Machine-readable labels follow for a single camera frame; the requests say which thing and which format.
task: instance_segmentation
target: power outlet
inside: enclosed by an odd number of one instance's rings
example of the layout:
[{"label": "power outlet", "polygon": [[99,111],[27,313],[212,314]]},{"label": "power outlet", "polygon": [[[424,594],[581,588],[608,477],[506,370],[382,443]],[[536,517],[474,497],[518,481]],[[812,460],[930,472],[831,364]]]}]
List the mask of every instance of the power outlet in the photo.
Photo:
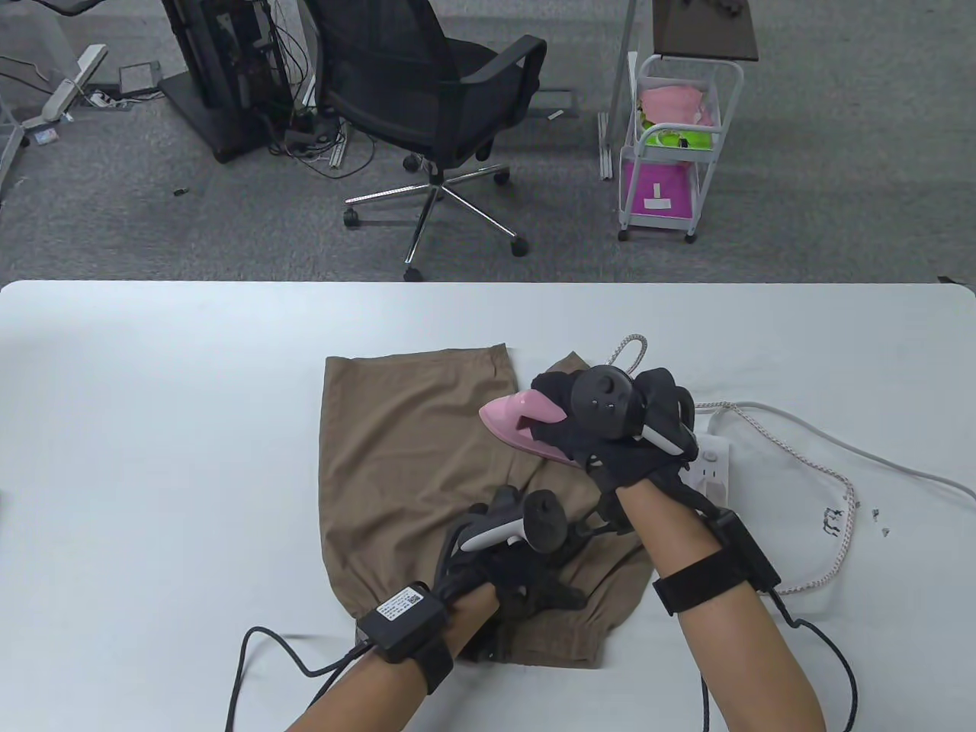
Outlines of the power outlet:
[{"label": "power outlet", "polygon": [[681,479],[716,506],[728,508],[730,443],[714,434],[695,436],[698,438],[698,459],[687,470],[681,471]]}]

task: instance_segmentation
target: human hand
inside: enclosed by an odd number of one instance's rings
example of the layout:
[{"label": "human hand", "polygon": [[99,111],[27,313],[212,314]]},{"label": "human hand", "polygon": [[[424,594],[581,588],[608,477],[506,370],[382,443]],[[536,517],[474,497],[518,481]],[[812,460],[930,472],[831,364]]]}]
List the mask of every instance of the human hand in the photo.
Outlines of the human hand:
[{"label": "human hand", "polygon": [[527,542],[501,542],[476,551],[456,549],[458,537],[474,519],[483,515],[484,504],[472,506],[448,533],[438,562],[434,592],[448,606],[483,584],[495,588],[499,615],[506,620],[524,620],[550,608],[580,609],[586,599],[559,583],[558,568],[549,566],[549,556],[535,551]]},{"label": "human hand", "polygon": [[[665,475],[667,479],[673,479],[682,465],[694,459],[694,455],[670,455],[643,439],[629,436],[604,439],[584,427],[573,414],[571,398],[573,385],[583,373],[548,372],[533,380],[532,389],[568,415],[562,422],[554,424],[534,422],[530,426],[534,439],[558,448],[567,458],[585,468],[604,492],[631,486],[646,477],[654,479],[655,475],[661,480]],[[661,381],[670,381],[673,387],[673,378],[665,369],[643,372],[634,380],[633,387],[646,397],[652,387],[660,387]]]}]

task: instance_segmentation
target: pink box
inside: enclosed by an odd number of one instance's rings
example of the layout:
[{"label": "pink box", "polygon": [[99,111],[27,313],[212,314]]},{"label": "pink box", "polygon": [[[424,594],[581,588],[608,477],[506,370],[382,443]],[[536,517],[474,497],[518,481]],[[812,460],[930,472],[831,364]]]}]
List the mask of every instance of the pink box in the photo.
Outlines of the pink box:
[{"label": "pink box", "polygon": [[[633,175],[633,162],[625,160],[622,177],[627,191],[630,191],[631,175]],[[631,213],[690,219],[691,183],[688,181],[688,166],[642,164]]]}]

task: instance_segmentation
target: gray carpet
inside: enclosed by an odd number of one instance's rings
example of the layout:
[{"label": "gray carpet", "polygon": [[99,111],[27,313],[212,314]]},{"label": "gray carpet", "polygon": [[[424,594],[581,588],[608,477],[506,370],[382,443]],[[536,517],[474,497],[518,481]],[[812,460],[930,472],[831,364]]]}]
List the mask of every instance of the gray carpet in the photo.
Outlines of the gray carpet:
[{"label": "gray carpet", "polygon": [[[623,2],[437,0],[452,35],[493,46],[550,42],[546,82],[578,89],[579,120],[532,120],[498,139],[512,184],[469,198],[524,232],[532,254],[445,201],[418,266],[431,280],[976,281],[976,78],[964,0],[752,0],[762,60],[718,167],[698,243],[616,239],[616,185],[598,180],[594,112],[606,104]],[[0,7],[0,53],[37,57],[23,18]],[[124,63],[181,58],[158,3],[106,0],[63,24]],[[0,61],[0,70],[30,78]],[[39,95],[5,79],[23,109]],[[164,101],[77,109],[61,140],[26,150],[0,210],[0,284],[21,278],[393,280],[420,201],[360,209],[342,199],[416,179],[381,145],[343,181],[256,152],[229,165]],[[351,170],[370,144],[353,139]],[[174,196],[178,187],[189,193]]]}]

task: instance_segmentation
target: black office chair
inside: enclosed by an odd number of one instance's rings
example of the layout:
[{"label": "black office chair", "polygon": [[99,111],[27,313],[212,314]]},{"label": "black office chair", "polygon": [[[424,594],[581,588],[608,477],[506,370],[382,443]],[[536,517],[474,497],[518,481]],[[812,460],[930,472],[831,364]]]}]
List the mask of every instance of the black office chair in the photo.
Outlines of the black office chair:
[{"label": "black office chair", "polygon": [[427,0],[305,0],[318,34],[315,70],[319,109],[333,107],[353,127],[411,152],[408,171],[423,165],[428,182],[346,200],[343,222],[358,226],[355,204],[425,193],[427,198],[403,278],[413,266],[434,204],[446,195],[504,232],[516,257],[524,238],[499,224],[450,186],[484,176],[508,182],[508,166],[492,165],[444,178],[472,155],[487,159],[495,136],[518,124],[539,89],[546,42],[522,36],[500,54],[446,38]]}]

